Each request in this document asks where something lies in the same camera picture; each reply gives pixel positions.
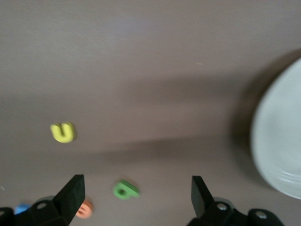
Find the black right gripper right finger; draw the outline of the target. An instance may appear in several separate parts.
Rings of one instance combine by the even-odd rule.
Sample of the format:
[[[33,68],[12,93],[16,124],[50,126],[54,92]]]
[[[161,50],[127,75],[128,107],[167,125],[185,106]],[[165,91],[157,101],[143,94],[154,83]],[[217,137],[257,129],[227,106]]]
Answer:
[[[229,201],[215,200],[201,176],[192,176],[191,202],[196,217],[189,226],[250,226],[247,215]]]

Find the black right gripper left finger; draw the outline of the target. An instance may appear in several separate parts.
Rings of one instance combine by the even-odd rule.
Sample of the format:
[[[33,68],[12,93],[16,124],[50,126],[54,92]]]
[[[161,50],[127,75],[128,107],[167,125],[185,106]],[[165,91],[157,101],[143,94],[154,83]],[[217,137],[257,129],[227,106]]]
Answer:
[[[14,216],[15,226],[68,226],[85,199],[83,175],[75,175],[51,200],[40,200]]]

